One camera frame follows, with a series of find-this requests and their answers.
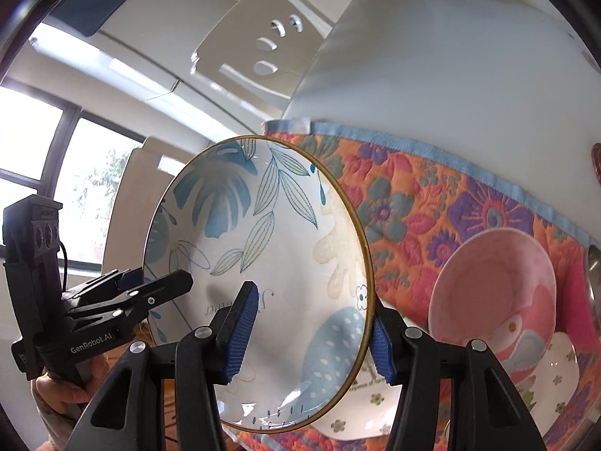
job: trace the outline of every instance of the window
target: window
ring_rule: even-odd
[[[88,119],[77,122],[54,195],[63,203],[61,240],[69,259],[102,263],[116,191],[131,151],[140,146]]]
[[[100,271],[116,191],[145,137],[9,78],[0,109],[0,210],[35,193],[63,203],[69,266]]]

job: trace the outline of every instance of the floral quilted cloth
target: floral quilted cloth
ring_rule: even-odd
[[[276,127],[268,125],[269,135],[296,144],[318,158],[341,184],[365,230],[378,295],[417,324],[427,327],[430,295],[451,254],[473,235],[493,227],[522,230],[548,251],[557,276],[561,313],[559,301],[567,271],[573,259],[584,255],[584,246],[555,224],[472,176],[389,146],[399,138],[388,142],[379,134],[380,144],[344,138],[336,132],[342,126],[333,132],[321,127],[312,135],[291,135],[274,124]],[[560,318],[557,330],[561,330]],[[558,410],[558,420],[545,435],[549,450],[561,449],[601,391],[599,354],[579,354],[578,364],[581,379],[576,393]],[[437,450],[446,449],[443,433],[450,412],[450,385],[443,382]],[[387,437],[336,441],[310,426],[271,435],[233,429],[230,433],[256,451],[380,451],[387,443]]]

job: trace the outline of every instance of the pink bowl rim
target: pink bowl rim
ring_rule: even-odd
[[[486,229],[482,232],[479,232],[478,234],[476,234],[475,236],[472,236],[466,242],[461,244],[459,246],[459,249],[457,251],[455,251],[453,254],[451,254],[451,256],[449,257],[449,259],[447,260],[445,265],[442,267],[441,272],[438,273],[438,277],[436,278],[436,282],[434,283],[434,288],[432,289],[432,295],[430,295],[430,304],[428,307],[428,333],[430,335],[432,335],[432,318],[431,318],[432,311],[430,310],[430,307],[432,306],[432,300],[434,299],[435,294],[436,294],[436,288],[440,286],[439,281],[441,279],[441,275],[442,275],[443,271],[447,268],[447,266],[449,266],[449,264],[453,261],[453,258],[455,256],[457,256],[457,254],[461,251],[461,249],[465,245],[467,245],[475,240],[478,240],[485,235],[490,235],[491,233],[498,233],[498,232],[513,233],[513,234],[528,238],[529,241],[532,241],[534,244],[536,244],[536,249],[542,251],[542,253],[545,254],[544,258],[546,260],[546,263],[548,263],[547,268],[550,269],[551,273],[553,274],[553,286],[550,288],[553,290],[553,292],[555,294],[555,296],[554,296],[555,310],[553,311],[553,327],[554,327],[554,332],[555,332],[555,326],[557,325],[557,278],[555,275],[555,269],[553,268],[553,263],[551,262],[551,258],[549,257],[549,253],[547,253],[547,251],[545,251],[545,248],[542,247],[540,242],[537,241],[534,238],[534,236],[531,236],[519,229],[514,229],[513,227],[493,227],[492,229]]]

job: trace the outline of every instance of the ceramic plate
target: ceramic plate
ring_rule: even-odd
[[[555,333],[549,349],[527,379],[516,385],[541,435],[545,435],[574,395],[580,372],[572,341]]]
[[[344,192],[304,151],[248,136],[188,163],[161,200],[144,252],[145,277],[176,269],[190,271],[194,285],[150,313],[159,344],[208,324],[246,280],[258,286],[240,373],[215,387],[228,425],[301,427],[355,380],[373,321],[367,241]]]
[[[313,427],[341,441],[390,434],[401,389],[401,385],[391,387],[378,374],[368,351],[349,391],[332,410],[315,421]]]

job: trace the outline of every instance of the light blue fabric trim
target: light blue fabric trim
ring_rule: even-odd
[[[288,132],[289,120],[270,120],[265,123],[266,133]],[[599,244],[589,234],[580,229],[571,220],[554,211],[548,205],[539,202],[532,195],[526,193],[517,185],[512,185],[508,181],[495,176],[482,168],[465,161],[453,154],[447,153],[438,147],[425,144],[423,142],[414,141],[412,139],[404,139],[382,132],[374,132],[372,130],[357,129],[355,127],[343,126],[335,123],[313,122],[311,123],[311,133],[325,136],[334,136],[354,141],[369,142],[382,147],[395,149],[400,152],[415,154],[416,156],[430,159],[442,165],[448,166],[460,173],[471,176],[485,185],[494,188],[506,197],[525,205],[535,214],[541,216],[551,224],[554,224],[559,229],[563,230],[569,236],[572,236],[580,244],[588,247],[590,244]]]

